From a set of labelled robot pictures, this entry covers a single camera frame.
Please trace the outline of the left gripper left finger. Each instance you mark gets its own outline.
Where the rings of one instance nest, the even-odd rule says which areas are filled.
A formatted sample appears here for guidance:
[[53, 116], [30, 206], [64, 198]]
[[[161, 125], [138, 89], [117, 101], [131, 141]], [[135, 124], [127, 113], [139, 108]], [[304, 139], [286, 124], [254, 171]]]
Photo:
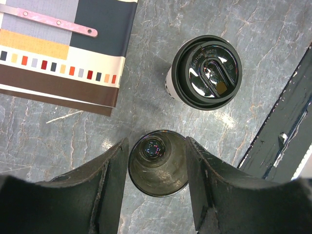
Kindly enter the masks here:
[[116, 234], [128, 158], [129, 141], [124, 138], [50, 181], [1, 176], [1, 233]]

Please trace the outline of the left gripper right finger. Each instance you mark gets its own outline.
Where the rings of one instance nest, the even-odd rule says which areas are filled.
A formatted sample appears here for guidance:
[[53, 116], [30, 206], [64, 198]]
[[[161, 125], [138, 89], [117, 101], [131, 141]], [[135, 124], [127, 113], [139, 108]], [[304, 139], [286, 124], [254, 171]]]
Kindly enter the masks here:
[[185, 143], [195, 230], [199, 234], [309, 234], [312, 181], [275, 183], [251, 176]]

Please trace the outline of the black plastic cup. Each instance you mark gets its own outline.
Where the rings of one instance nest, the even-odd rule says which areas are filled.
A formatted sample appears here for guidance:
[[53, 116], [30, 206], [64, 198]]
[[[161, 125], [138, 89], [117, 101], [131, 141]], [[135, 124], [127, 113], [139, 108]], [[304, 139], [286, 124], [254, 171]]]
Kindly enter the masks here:
[[153, 197], [171, 196], [188, 185], [186, 137], [171, 130], [152, 131], [134, 145], [128, 172], [133, 184]]

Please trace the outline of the black lid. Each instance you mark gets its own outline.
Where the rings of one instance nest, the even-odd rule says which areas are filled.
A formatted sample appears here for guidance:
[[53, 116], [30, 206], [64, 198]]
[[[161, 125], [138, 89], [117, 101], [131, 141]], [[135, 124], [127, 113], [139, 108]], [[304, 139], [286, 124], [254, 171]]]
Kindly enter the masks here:
[[225, 39], [212, 35], [184, 43], [170, 68], [176, 100], [203, 111], [228, 104], [242, 82], [237, 51]]

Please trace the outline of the white paper cup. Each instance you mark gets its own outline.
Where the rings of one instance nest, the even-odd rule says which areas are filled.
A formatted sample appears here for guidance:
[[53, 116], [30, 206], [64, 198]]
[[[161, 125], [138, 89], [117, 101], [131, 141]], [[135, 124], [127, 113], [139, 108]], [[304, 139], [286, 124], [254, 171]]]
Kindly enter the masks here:
[[172, 80], [172, 68], [169, 69], [166, 79], [165, 79], [165, 89], [167, 93], [174, 99], [176, 98], [176, 90], [173, 85], [173, 80]]

